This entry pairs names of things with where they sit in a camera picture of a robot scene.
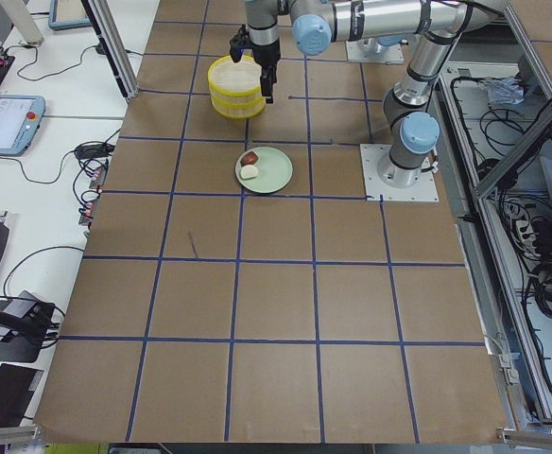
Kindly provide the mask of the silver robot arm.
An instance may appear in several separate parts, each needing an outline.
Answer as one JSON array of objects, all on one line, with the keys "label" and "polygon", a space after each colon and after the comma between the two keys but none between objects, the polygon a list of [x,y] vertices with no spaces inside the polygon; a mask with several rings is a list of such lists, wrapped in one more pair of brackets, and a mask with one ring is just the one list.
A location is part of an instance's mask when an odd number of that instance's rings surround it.
[{"label": "silver robot arm", "polygon": [[381,180],[408,188],[438,142],[440,127],[427,112],[431,90],[460,36],[502,16],[505,1],[248,1],[246,22],[230,40],[230,56],[251,51],[261,67],[262,96],[273,101],[281,58],[278,19],[289,16],[298,50],[323,53],[336,42],[415,35],[405,75],[383,100],[393,143],[378,165]]}]

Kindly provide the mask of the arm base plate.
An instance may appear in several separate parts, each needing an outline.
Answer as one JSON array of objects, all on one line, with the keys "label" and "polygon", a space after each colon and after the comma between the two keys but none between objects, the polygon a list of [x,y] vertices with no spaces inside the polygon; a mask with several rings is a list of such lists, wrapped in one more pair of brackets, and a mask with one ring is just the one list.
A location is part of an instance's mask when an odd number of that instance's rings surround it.
[{"label": "arm base plate", "polygon": [[368,201],[438,202],[434,172],[427,155],[419,168],[396,167],[389,144],[361,144],[360,155]]},{"label": "arm base plate", "polygon": [[401,65],[405,60],[399,43],[383,45],[376,39],[346,43],[346,51],[351,62]]}]

